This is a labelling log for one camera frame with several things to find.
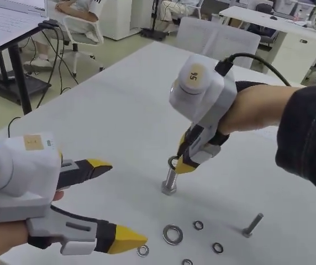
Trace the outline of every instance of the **table surface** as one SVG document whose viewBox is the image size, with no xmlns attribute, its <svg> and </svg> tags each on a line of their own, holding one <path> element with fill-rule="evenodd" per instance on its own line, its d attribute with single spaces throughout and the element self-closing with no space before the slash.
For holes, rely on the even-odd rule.
<svg viewBox="0 0 316 265">
<path fill-rule="evenodd" d="M 253 23 L 263 27 L 276 29 L 285 33 L 292 33 L 304 38 L 316 40 L 316 30 L 299 26 L 289 19 L 277 17 L 277 20 L 270 19 L 272 15 L 257 12 L 255 10 L 232 6 L 221 12 L 220 15 L 228 18 L 235 18 L 244 22 Z"/>
<path fill-rule="evenodd" d="M 168 98 L 173 80 L 191 53 L 152 43 L 36 111 L 15 121 L 11 135 L 52 131 L 64 158 L 98 157 L 114 168 L 71 187 L 55 204 L 64 210 L 126 225 L 145 234 L 150 253 L 62 256 L 60 245 L 29 245 L 1 257 L 10 264 L 316 264 L 316 188 L 275 165 L 276 143 L 253 132 L 235 133 L 214 159 L 178 179 L 172 197 L 160 192 L 167 159 L 189 121 Z M 280 84 L 234 67 L 237 80 Z M 7 137 L 7 129 L 0 131 Z M 244 238 L 240 230 L 258 213 L 265 218 Z M 192 227 L 195 220 L 204 229 Z M 183 241 L 168 245 L 163 228 L 178 225 Z M 224 253 L 216 255 L 211 244 Z"/>
</svg>

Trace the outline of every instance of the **hex bolt head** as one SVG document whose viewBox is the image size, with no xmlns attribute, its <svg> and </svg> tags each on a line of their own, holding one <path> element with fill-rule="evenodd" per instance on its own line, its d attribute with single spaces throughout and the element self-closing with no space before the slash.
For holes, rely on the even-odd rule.
<svg viewBox="0 0 316 265">
<path fill-rule="evenodd" d="M 166 186 L 166 183 L 167 181 L 163 181 L 162 182 L 162 192 L 165 194 L 165 195 L 173 195 L 174 193 L 176 193 L 176 186 L 174 186 L 174 189 L 168 189 L 167 186 Z"/>
</svg>

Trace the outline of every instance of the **computer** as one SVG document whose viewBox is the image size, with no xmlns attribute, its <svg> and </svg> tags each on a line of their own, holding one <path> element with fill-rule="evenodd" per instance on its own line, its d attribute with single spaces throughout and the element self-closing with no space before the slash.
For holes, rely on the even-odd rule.
<svg viewBox="0 0 316 265">
<path fill-rule="evenodd" d="M 47 20 L 46 0 L 0 0 L 0 46 Z"/>
</svg>

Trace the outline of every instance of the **metal bolt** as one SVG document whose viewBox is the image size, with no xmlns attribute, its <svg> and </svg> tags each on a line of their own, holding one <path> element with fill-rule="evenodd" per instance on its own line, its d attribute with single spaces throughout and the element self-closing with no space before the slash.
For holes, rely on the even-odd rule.
<svg viewBox="0 0 316 265">
<path fill-rule="evenodd" d="M 260 223 L 260 221 L 264 218 L 264 215 L 262 213 L 259 213 L 251 222 L 249 227 L 243 229 L 243 236 L 249 238 L 252 236 L 252 232 L 257 227 L 257 225 Z"/>
<path fill-rule="evenodd" d="M 169 171 L 167 175 L 167 179 L 162 182 L 162 192 L 165 195 L 172 195 L 176 193 L 176 180 L 178 177 L 178 174 L 175 173 L 174 169 L 172 166 L 172 160 L 175 160 L 175 158 L 170 158 L 170 162 L 168 163 L 169 165 Z"/>
</svg>

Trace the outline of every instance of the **metal washer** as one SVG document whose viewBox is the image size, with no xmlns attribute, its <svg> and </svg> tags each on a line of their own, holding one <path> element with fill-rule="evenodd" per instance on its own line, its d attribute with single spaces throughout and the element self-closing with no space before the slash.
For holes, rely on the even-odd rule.
<svg viewBox="0 0 316 265">
<path fill-rule="evenodd" d="M 203 229 L 203 223 L 201 221 L 195 221 L 192 223 L 193 224 L 193 228 L 195 228 L 196 230 L 202 230 Z"/>
<path fill-rule="evenodd" d="M 178 233 L 178 238 L 176 240 L 172 240 L 168 237 L 168 231 L 169 230 L 175 230 Z M 183 239 L 183 234 L 182 234 L 182 230 L 180 229 L 180 227 L 176 226 L 176 225 L 167 225 L 166 227 L 164 227 L 163 229 L 163 238 L 165 240 L 165 242 L 167 242 L 169 245 L 173 245 L 176 246 L 178 245 L 182 239 Z"/>
<path fill-rule="evenodd" d="M 185 258 L 183 259 L 183 261 L 181 262 L 181 265 L 193 265 L 193 262 L 191 259 Z"/>
<path fill-rule="evenodd" d="M 147 257 L 148 254 L 149 254 L 149 248 L 147 247 L 147 245 L 143 245 L 143 246 L 138 247 L 137 248 L 137 254 L 138 254 L 138 256 L 140 256 L 142 258 Z"/>
<path fill-rule="evenodd" d="M 216 254 L 222 254 L 224 251 L 224 248 L 223 248 L 222 244 L 215 242 L 212 244 L 212 250 Z"/>
</svg>

